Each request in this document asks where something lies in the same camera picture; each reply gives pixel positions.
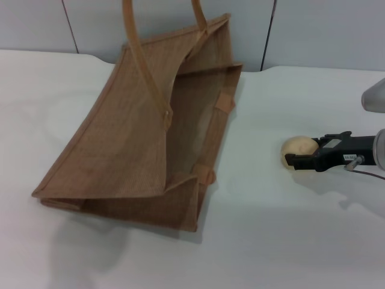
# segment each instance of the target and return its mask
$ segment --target jute bag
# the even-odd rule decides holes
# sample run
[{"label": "jute bag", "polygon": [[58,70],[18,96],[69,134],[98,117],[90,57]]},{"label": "jute bag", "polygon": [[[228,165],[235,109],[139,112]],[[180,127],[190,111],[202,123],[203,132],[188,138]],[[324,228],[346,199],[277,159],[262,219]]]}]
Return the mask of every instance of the jute bag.
[{"label": "jute bag", "polygon": [[129,47],[33,196],[43,205],[114,219],[197,229],[241,65],[229,15],[140,41],[123,0]]}]

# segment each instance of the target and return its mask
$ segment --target table surface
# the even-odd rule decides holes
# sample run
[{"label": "table surface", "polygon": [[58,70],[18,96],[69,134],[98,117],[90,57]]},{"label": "table surface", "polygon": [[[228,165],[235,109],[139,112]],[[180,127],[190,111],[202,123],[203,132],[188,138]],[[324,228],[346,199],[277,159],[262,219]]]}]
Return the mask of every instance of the table surface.
[{"label": "table surface", "polygon": [[[374,135],[361,107],[385,72],[242,73],[196,233],[46,208],[30,194],[89,112],[112,64],[0,51],[0,279],[14,288],[383,288],[385,182],[290,172],[289,137]],[[377,171],[377,168],[364,168]]]}]

